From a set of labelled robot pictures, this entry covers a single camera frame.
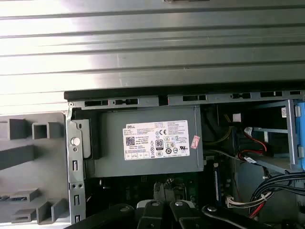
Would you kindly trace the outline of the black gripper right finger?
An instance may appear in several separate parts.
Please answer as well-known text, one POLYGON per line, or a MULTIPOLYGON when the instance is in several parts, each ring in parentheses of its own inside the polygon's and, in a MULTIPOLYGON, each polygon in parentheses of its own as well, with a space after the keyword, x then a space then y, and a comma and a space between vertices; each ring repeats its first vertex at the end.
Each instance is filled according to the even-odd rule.
POLYGON ((182 229, 303 229, 304 225, 283 220, 280 223, 260 223, 223 207, 205 205, 201 209, 190 207, 190 202, 178 200, 170 203, 175 221, 182 229))

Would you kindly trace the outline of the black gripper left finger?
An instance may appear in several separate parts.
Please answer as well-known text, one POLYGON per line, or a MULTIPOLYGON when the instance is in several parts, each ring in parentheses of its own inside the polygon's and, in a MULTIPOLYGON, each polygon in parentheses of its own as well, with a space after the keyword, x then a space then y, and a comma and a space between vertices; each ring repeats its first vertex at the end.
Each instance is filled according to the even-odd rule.
POLYGON ((143 208, 117 204, 70 225, 71 229, 163 229, 164 204, 148 200, 143 208))

